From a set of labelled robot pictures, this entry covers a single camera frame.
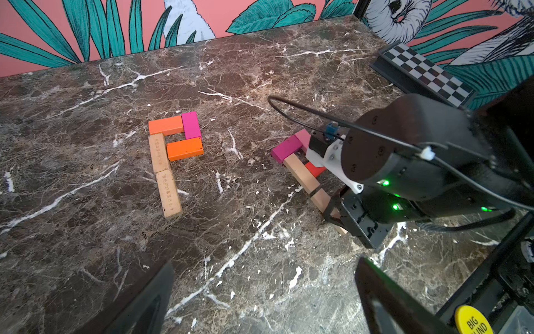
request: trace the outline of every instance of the marble table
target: marble table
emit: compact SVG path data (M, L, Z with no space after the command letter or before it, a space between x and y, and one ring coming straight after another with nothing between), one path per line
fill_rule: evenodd
M344 17L1 78L0 331L73 332L164 259L165 333L366 333L362 255L437 311L505 228L399 224L373 252L270 157L301 127L269 94L351 120L397 98L368 66L384 45ZM171 163L184 215L165 220L147 123L190 111L205 154Z

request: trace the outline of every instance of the block arrangement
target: block arrangement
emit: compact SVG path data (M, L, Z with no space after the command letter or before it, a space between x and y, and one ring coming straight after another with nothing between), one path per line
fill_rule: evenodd
M330 196L320 187L320 183L316 178L326 168L316 167L311 162L304 165L295 154L300 149L303 151L308 150L310 137L311 135L305 129L302 129L276 146L271 151L271 155L279 164L283 163L286 166L306 193L312 195L311 201L315 206L321 212L324 212L330 202ZM341 217L340 212L336 208L332 211L331 215L334 218ZM341 235L347 234L345 229L337 225L334 225L334 228Z
M150 133L148 144L150 145L152 167L156 174L163 216L170 219L182 213L182 205L170 169L170 161L204 154L197 113L191 112L149 121L148 132ZM182 132L185 132L185 140L165 144L165 136Z
M399 44L383 52L398 67L422 82L455 107L462 105L475 90L457 77L418 54L406 44Z

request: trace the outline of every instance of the magenta wooden block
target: magenta wooden block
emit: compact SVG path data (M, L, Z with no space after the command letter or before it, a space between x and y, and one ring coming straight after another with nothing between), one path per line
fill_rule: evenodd
M200 134L199 119L196 112L182 114L182 123L184 124L185 139L197 138L202 139Z
M293 135L276 146L271 151L271 155L279 164L282 164L287 157L298 151L301 147L301 141Z
M302 151L304 151L304 153L307 153L308 146L310 146L310 137L311 137L310 133L306 129L302 129L299 132L297 132L295 136L302 143Z

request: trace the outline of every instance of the white bird illustration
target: white bird illustration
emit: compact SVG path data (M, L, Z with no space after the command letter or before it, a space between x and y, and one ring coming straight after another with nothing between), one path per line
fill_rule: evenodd
M196 31L195 42L211 40L215 38L215 34L206 23L204 18L197 12L197 6L192 0L164 0L165 8L172 6L167 18L167 23L163 29L165 37L169 33L170 27L176 21L176 19L183 14L180 22L180 28L178 29L178 36L176 37L176 45L185 44L189 36Z
M496 6L523 18L503 32L475 45L456 57L450 65L467 65L530 55L534 52L534 0L497 0Z
M365 17L387 43L407 43L421 30L431 8L432 0L372 0Z

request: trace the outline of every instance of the orange wooden block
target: orange wooden block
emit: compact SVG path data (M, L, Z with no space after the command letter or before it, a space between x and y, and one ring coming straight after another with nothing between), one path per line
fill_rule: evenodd
M162 133L164 136L170 136L184 132L182 116L162 118L148 122L148 132L151 135Z
M204 154L200 137L186 139L167 144L167 155L170 161L200 156Z
M311 175L313 175L314 177L321 175L326 170L326 167L315 167L315 165L312 164L311 161L308 161L305 166L310 171Z

